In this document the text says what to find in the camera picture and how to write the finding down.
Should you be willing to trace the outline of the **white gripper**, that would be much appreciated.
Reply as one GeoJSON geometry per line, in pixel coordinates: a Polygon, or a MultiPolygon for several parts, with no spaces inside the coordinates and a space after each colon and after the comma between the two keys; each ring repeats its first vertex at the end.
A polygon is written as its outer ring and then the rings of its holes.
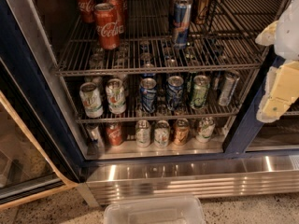
{"type": "MultiPolygon", "coordinates": [[[[274,45],[276,55],[286,60],[299,59],[299,0],[293,0],[281,14],[259,33],[258,45],[274,45]]],[[[299,62],[285,61],[279,68],[271,67],[265,81],[265,94],[256,119],[263,123],[278,120],[299,98],[299,62]]]]}

